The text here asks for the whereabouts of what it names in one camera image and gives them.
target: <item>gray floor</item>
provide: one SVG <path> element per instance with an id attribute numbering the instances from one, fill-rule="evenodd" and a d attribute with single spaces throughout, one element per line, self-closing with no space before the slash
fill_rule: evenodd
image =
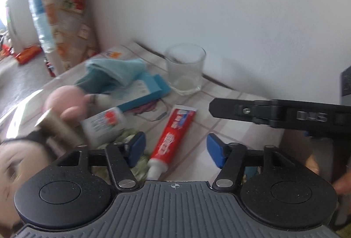
<path id="1" fill-rule="evenodd" d="M 0 117 L 52 79 L 43 59 L 41 53 L 23 66 L 13 57 L 0 61 Z"/>

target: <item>plastic water bottle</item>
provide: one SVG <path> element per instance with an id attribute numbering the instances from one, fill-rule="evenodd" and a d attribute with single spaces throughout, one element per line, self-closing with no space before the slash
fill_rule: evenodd
<path id="1" fill-rule="evenodd" d="M 43 3 L 41 0 L 28 0 L 28 2 L 41 47 L 44 52 L 55 50 L 55 41 L 51 34 Z"/>
<path id="2" fill-rule="evenodd" d="M 54 67 L 55 75 L 65 72 L 61 58 L 56 51 L 56 44 L 52 37 L 51 28 L 46 18 L 45 8 L 41 0 L 28 0 L 32 13 L 34 27 L 47 59 Z"/>

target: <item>gray ribbed panel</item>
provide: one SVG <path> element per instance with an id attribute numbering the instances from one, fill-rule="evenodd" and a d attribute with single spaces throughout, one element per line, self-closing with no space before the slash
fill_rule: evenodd
<path id="1" fill-rule="evenodd" d="M 214 192 L 206 182 L 147 182 L 132 193 L 119 194 L 97 220 L 79 229 L 43 232 L 24 228 L 18 238 L 329 238 L 326 226 L 282 231 L 248 216 L 235 197 Z"/>

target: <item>red toothpaste tube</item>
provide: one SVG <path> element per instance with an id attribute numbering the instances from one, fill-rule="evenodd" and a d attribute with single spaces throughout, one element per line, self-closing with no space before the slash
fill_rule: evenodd
<path id="1" fill-rule="evenodd" d="M 175 105 L 148 162 L 147 180 L 158 180 L 168 166 L 195 116 L 196 108 Z"/>

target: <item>glass rim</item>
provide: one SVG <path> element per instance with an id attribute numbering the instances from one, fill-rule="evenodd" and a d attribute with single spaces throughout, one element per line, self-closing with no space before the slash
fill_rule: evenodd
<path id="1" fill-rule="evenodd" d="M 202 52 L 203 52 L 203 55 L 201 55 L 201 57 L 200 57 L 199 60 L 196 60 L 196 61 L 193 61 L 193 62 L 188 62 L 188 63 L 178 63 L 178 62 L 175 62 L 175 61 L 171 60 L 171 59 L 167 56 L 167 54 L 169 53 L 169 51 L 170 51 L 171 49 L 173 49 L 173 48 L 175 48 L 175 47 L 178 47 L 178 46 L 194 46 L 194 47 L 200 48 L 200 50 L 202 50 Z M 166 49 L 166 51 L 165 51 L 165 59 L 166 59 L 167 61 L 170 61 L 170 62 L 172 62 L 172 63 L 174 63 L 174 64 L 178 64 L 178 65 L 187 65 L 187 64 L 197 64 L 197 63 L 200 63 L 200 62 L 202 62 L 202 61 L 205 60 L 206 55 L 207 55 L 207 53 L 206 53 L 206 51 L 205 51 L 205 49 L 204 49 L 203 47 L 201 47 L 201 46 L 199 46 L 199 45 L 196 45 L 196 44 L 193 44 L 193 43 L 179 43 L 179 44 L 174 44 L 174 45 L 172 45 L 172 46 L 169 46 L 169 47 Z"/>

